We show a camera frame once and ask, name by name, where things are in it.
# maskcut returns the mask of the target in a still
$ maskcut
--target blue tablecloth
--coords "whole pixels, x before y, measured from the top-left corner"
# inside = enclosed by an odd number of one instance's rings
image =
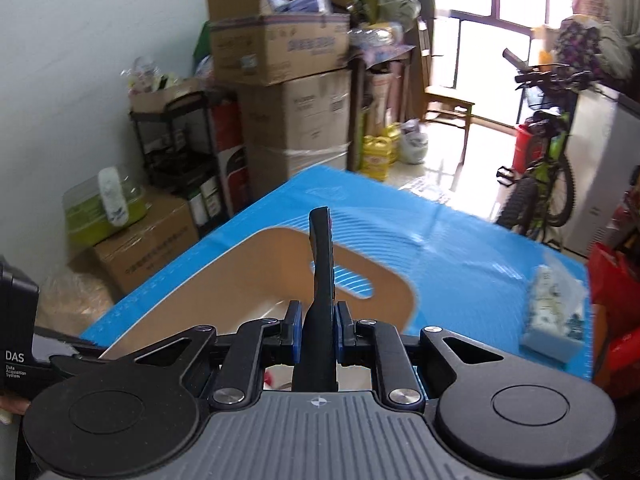
[[[353,173],[317,166],[259,200],[186,251],[120,301],[83,334],[110,345],[195,272],[256,231],[308,230],[308,213],[329,206],[334,241],[377,260],[414,284],[418,308],[405,333],[443,326],[545,364],[560,363],[521,348],[527,288],[550,249],[482,219]],[[584,266],[555,253],[587,283]],[[338,284],[366,294],[366,283],[338,270]],[[564,369],[591,378],[591,310],[585,301],[585,345]]]

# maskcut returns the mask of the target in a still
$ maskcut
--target tiled floor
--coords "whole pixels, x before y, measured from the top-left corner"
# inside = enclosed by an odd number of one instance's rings
[[[472,124],[466,160],[456,175],[464,132],[444,124],[429,124],[426,131],[429,149],[424,163],[411,166],[396,162],[386,182],[399,188],[424,177],[430,184],[450,191],[447,204],[452,208],[493,221],[506,196],[506,188],[497,183],[495,172],[500,166],[511,166],[515,137]]]

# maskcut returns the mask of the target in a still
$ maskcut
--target finger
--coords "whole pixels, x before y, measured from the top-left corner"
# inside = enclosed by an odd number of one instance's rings
[[[14,396],[12,394],[4,394],[0,396],[0,408],[16,415],[24,415],[30,402],[27,399]]]

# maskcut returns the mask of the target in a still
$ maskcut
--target transparent container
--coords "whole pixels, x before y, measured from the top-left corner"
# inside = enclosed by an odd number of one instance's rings
[[[72,187],[62,196],[66,232],[74,244],[85,247],[94,246],[146,215],[145,193],[142,186],[139,186],[120,168],[118,168],[118,174],[122,193],[129,209],[129,219],[122,227],[116,227],[107,220],[97,175]]]

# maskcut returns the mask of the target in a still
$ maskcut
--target box stack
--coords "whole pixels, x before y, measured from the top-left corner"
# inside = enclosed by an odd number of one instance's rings
[[[207,5],[216,80],[238,92],[254,199],[315,164],[345,169],[349,15],[282,12],[274,0]]]

